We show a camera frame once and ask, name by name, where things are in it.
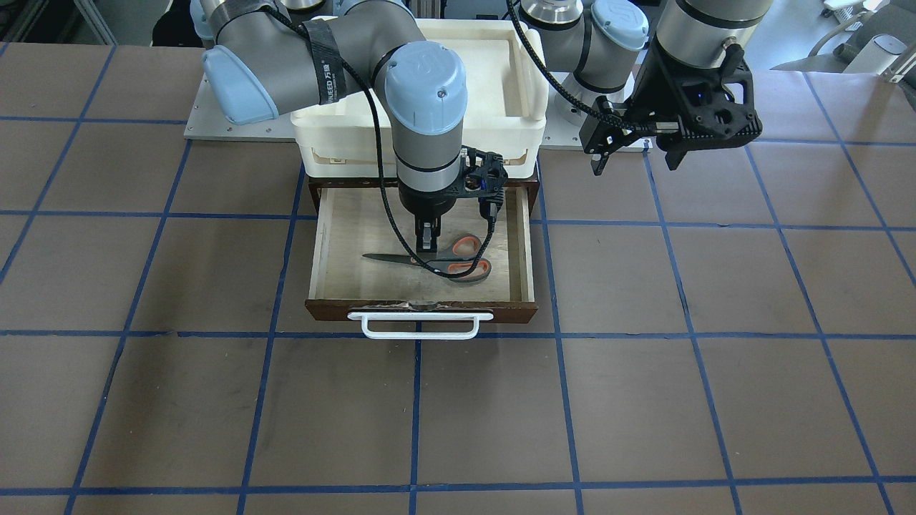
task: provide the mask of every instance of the black velcro strap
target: black velcro strap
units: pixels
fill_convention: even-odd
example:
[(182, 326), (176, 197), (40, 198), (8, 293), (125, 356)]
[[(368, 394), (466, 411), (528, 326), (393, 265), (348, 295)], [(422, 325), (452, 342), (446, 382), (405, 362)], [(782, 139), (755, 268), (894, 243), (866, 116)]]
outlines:
[(210, 27), (218, 27), (213, 34), (219, 41), (220, 32), (230, 21), (240, 16), (256, 13), (265, 7), (277, 8), (277, 4), (274, 0), (226, 0), (210, 13), (207, 23)]
[(588, 51), (592, 48), (592, 9), (585, 9), (583, 20), (585, 23), (585, 37), (582, 40), (582, 53), (579, 54), (579, 64), (576, 65), (574, 73), (581, 73), (588, 61)]
[(318, 77), (318, 103), (333, 104), (341, 99), (341, 92), (346, 93), (346, 76), (337, 41), (324, 20), (303, 22), (302, 28), (309, 33), (311, 61)]

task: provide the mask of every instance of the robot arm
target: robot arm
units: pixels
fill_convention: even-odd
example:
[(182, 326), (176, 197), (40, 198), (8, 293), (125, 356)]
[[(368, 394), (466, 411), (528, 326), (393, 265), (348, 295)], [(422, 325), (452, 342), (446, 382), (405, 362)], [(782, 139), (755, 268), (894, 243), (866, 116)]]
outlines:
[(398, 0), (344, 0), (341, 16), (296, 26), (277, 0), (202, 0), (216, 45), (203, 68), (230, 121), (254, 123), (372, 87), (391, 121), (398, 193), (416, 249), (434, 253), (441, 217), (460, 197), (495, 224), (501, 159), (463, 149), (464, 65), (427, 41)]
[(648, 39), (645, 17), (632, 4), (594, 0), (584, 8), (582, 0), (521, 0), (511, 14), (539, 31), (548, 68), (572, 71), (564, 97), (591, 105), (579, 139), (600, 175), (610, 154), (641, 137), (657, 137), (674, 170), (688, 151), (740, 147), (759, 136), (744, 45), (771, 4), (669, 0), (634, 92), (619, 103), (609, 97), (623, 88)]

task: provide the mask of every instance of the black cable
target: black cable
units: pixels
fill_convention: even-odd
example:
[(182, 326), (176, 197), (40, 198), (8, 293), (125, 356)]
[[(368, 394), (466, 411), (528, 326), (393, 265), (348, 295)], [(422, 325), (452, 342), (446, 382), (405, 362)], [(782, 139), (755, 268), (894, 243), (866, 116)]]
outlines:
[[(301, 38), (305, 39), (306, 41), (310, 41), (309, 33), (304, 28), (302, 28), (302, 26), (294, 24), (291, 20), (283, 16), (283, 14), (280, 13), (277, 9), (269, 5), (265, 5), (264, 7), (262, 7), (262, 9), (264, 10), (264, 12), (274, 17), (278, 22), (283, 24), (285, 27), (289, 28), (290, 30), (298, 34)], [(450, 274), (448, 272), (443, 272), (437, 268), (430, 266), (429, 263), (427, 263), (422, 258), (420, 258), (420, 256), (418, 256), (417, 253), (414, 252), (412, 248), (410, 248), (410, 245), (407, 243), (407, 240), (404, 239), (404, 236), (401, 234), (400, 230), (398, 229), (398, 224), (395, 222), (394, 214), (391, 213), (391, 204), (388, 202), (388, 194), (385, 191), (385, 170), (384, 170), (384, 164), (382, 160), (382, 129), (381, 129), (381, 124), (378, 122), (378, 110), (376, 109), (376, 101), (375, 99), (372, 98), (372, 94), (369, 92), (369, 85), (365, 83), (365, 81), (359, 75), (359, 73), (356, 70), (354, 70), (354, 68), (350, 66), (350, 63), (347, 62), (343, 57), (341, 57), (341, 65), (343, 66), (343, 69), (346, 70), (347, 73), (349, 73), (353, 77), (354, 81), (356, 81), (356, 83), (359, 85), (359, 88), (363, 90), (363, 94), (365, 95), (366, 100), (369, 102), (369, 110), (372, 112), (372, 122), (376, 130), (376, 162), (378, 163), (378, 189), (382, 192), (382, 203), (385, 206), (385, 214), (388, 217), (388, 222), (391, 224), (391, 229), (395, 232), (395, 236), (398, 237), (398, 241), (400, 242), (401, 246), (404, 247), (404, 250), (407, 251), (410, 258), (416, 261), (418, 265), (436, 274), (439, 277), (443, 277), (446, 279), (460, 279), (460, 278), (471, 275), (472, 273), (474, 273), (475, 270), (477, 270), (477, 265), (480, 263), (480, 260), (484, 257), (484, 252), (486, 251), (487, 246), (490, 245), (490, 240), (493, 238), (493, 233), (496, 232), (496, 219), (494, 218), (494, 219), (487, 220), (486, 238), (484, 238), (484, 242), (481, 244), (480, 249), (477, 251), (477, 254), (474, 256), (474, 259), (471, 262), (471, 267), (469, 269), (463, 272), (456, 272), (456, 273)]]
[(560, 84), (560, 82), (557, 81), (556, 77), (554, 77), (553, 74), (547, 69), (547, 66), (544, 65), (544, 61), (542, 61), (540, 57), (538, 57), (538, 52), (534, 50), (534, 47), (531, 46), (531, 43), (530, 41), (528, 41), (528, 38), (525, 37), (525, 33), (521, 28), (521, 22), (518, 21), (518, 13), (516, 12), (515, 8), (512, 5), (512, 0), (506, 0), (506, 8), (508, 9), (509, 16), (512, 18), (512, 26), (515, 27), (516, 34), (518, 35), (518, 39), (521, 40), (521, 44), (523, 47), (525, 47), (525, 51), (531, 57), (531, 60), (534, 61), (534, 65), (538, 67), (540, 74), (543, 75), (545, 79), (547, 79), (547, 82), (551, 84), (553, 89), (556, 90), (557, 93), (560, 94), (560, 96), (566, 99), (567, 102), (572, 104), (573, 107), (579, 109), (583, 113), (586, 113), (587, 115), (593, 118), (597, 118), (600, 122), (607, 124), (609, 126), (624, 129), (624, 130), (631, 130), (634, 132), (640, 132), (640, 133), (651, 132), (647, 126), (644, 126), (644, 125), (637, 126), (635, 124), (631, 124), (629, 122), (624, 121), (623, 118), (620, 118), (619, 116), (612, 116), (612, 115), (606, 115), (604, 113), (599, 113), (595, 111), (594, 109), (592, 109), (590, 105), (586, 105), (584, 102), (582, 102), (578, 98), (574, 97), (570, 92), (568, 92), (566, 88), (564, 88), (562, 84)]
[[(512, 7), (509, 9), (509, 11), (514, 10), (514, 9), (516, 8), (516, 6), (518, 6), (519, 3), (521, 3), (521, 0), (515, 0), (515, 2), (512, 3)], [(508, 17), (509, 17), (509, 11), (506, 11), (506, 13), (503, 15), (503, 17), (501, 17), (501, 18), (499, 18), (499, 19), (506, 19), (506, 18), (508, 18)]]

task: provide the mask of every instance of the scissor blade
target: scissor blade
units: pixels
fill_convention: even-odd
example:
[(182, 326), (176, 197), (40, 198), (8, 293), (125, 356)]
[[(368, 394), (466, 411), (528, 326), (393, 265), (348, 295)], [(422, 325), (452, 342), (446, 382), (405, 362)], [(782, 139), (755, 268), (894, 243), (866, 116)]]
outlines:
[(403, 265), (413, 265), (414, 262), (410, 256), (400, 254), (363, 254), (363, 258), (374, 259), (376, 261), (386, 261), (388, 263), (400, 263)]

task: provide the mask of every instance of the chair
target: chair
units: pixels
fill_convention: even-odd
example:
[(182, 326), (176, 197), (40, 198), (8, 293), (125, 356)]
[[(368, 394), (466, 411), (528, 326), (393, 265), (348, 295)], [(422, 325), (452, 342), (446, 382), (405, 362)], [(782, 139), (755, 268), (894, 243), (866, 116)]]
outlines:
[[(888, 1), (889, 0), (881, 0), (878, 5), (871, 7), (870, 10), (877, 11), (880, 7), (886, 5)], [(821, 11), (821, 16), (835, 16), (836, 21), (844, 23), (849, 18), (868, 9), (869, 7), (866, 6), (863, 0), (823, 0), (823, 11)], [(862, 27), (862, 22), (854, 21), (851, 24), (847, 24), (845, 30), (846, 32), (853, 32), (858, 30), (859, 27)]]
[[(830, 39), (859, 21), (862, 27), (856, 30), (846, 43), (841, 43), (832, 53), (819, 54), (823, 45)], [(875, 36), (883, 34), (893, 36), (907, 47), (895, 62), (895, 66), (910, 57), (908, 63), (911, 68), (907, 71), (907, 67), (903, 67), (905, 73), (900, 81), (900, 87), (916, 109), (916, 67), (912, 67), (912, 55), (916, 53), (916, 0), (890, 0), (878, 11), (860, 11), (821, 38), (808, 57), (783, 63), (773, 67), (773, 70), (842, 73)]]

